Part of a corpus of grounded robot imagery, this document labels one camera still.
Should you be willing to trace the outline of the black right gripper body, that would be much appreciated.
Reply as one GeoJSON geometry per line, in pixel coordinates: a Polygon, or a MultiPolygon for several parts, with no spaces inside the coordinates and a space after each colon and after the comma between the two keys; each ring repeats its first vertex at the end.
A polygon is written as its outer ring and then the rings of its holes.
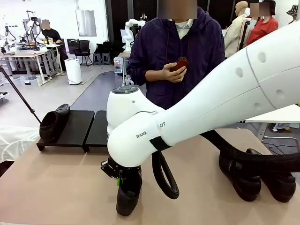
{"type": "Polygon", "coordinates": [[[119,179],[123,170],[123,167],[117,164],[112,158],[108,158],[101,162],[101,170],[106,173],[110,178],[119,179]]]}

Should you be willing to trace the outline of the person's right hand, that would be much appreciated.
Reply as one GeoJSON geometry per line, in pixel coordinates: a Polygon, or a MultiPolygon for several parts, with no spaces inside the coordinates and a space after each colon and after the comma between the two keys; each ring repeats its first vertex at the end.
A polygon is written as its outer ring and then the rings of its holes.
{"type": "Polygon", "coordinates": [[[170,81],[172,83],[178,83],[183,80],[184,75],[187,72],[187,68],[183,66],[175,71],[171,71],[171,68],[175,66],[177,66],[176,62],[164,65],[164,68],[162,70],[162,78],[164,80],[170,81]]]}

